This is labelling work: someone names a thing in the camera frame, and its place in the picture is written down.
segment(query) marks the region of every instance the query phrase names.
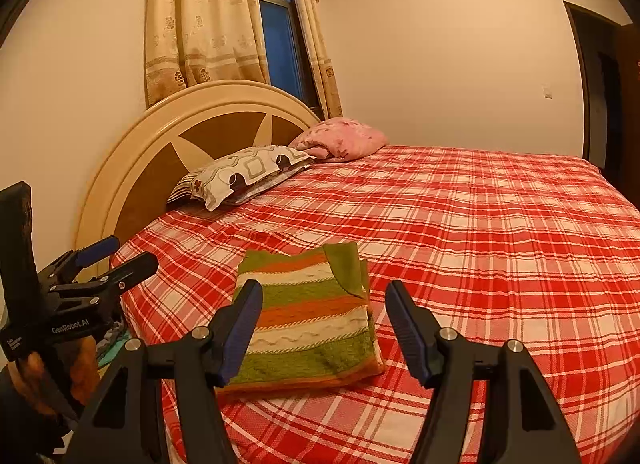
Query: white patterned pillow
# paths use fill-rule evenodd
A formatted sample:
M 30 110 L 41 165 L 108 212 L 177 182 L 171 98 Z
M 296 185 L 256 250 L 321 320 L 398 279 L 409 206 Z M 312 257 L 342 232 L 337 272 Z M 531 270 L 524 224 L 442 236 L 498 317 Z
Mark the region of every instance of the white patterned pillow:
M 239 205 L 313 164 L 305 152 L 288 147 L 250 147 L 221 157 L 185 175 L 167 204 L 185 197 L 202 199 L 209 211 L 220 204 Z

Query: wooden door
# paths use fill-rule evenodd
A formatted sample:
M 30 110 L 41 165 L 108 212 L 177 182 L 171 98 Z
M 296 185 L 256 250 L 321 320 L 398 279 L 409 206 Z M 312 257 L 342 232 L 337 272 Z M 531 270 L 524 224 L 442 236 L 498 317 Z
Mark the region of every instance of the wooden door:
M 629 24 L 616 32 L 623 106 L 620 191 L 640 209 L 640 30 Z

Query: window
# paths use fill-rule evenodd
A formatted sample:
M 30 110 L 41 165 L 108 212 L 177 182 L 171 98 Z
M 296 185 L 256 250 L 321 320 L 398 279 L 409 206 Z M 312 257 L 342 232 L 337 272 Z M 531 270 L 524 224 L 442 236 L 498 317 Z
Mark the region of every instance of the window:
M 322 117 L 293 0 L 260 0 L 271 85 L 299 98 Z

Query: beige curtain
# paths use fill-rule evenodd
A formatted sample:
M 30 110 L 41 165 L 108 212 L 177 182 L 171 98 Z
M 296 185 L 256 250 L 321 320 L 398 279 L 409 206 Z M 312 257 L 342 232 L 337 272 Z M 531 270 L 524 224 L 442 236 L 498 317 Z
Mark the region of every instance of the beige curtain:
M 342 105 L 335 81 L 334 66 L 324 45 L 318 17 L 318 0 L 296 0 L 296 9 L 305 37 L 306 50 L 311 61 L 314 83 L 325 119 L 342 116 Z
M 269 83 L 258 0 L 147 0 L 148 104 L 196 83 Z

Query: bed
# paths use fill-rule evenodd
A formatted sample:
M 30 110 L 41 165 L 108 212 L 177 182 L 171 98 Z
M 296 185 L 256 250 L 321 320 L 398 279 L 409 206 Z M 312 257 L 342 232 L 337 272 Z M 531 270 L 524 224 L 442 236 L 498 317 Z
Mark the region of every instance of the bed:
M 523 340 L 583 462 L 606 462 L 640 413 L 638 210 L 582 159 L 391 146 L 314 165 L 241 207 L 163 213 L 190 167 L 231 148 L 286 144 L 316 122 L 295 98 L 254 82 L 178 93 L 111 152 L 79 222 L 78 247 L 112 233 L 126 242 L 115 264 L 145 250 L 158 257 L 158 274 L 122 300 L 148 344 L 178 339 L 226 305 L 248 248 L 293 255 L 358 243 L 385 373 L 327 393 L 226 404 L 240 462 L 408 462 L 431 392 L 410 377 L 385 314 L 394 279 L 468 339 Z M 464 463 L 476 461 L 484 392 L 476 383 Z M 184 457 L 170 382 L 162 393 Z

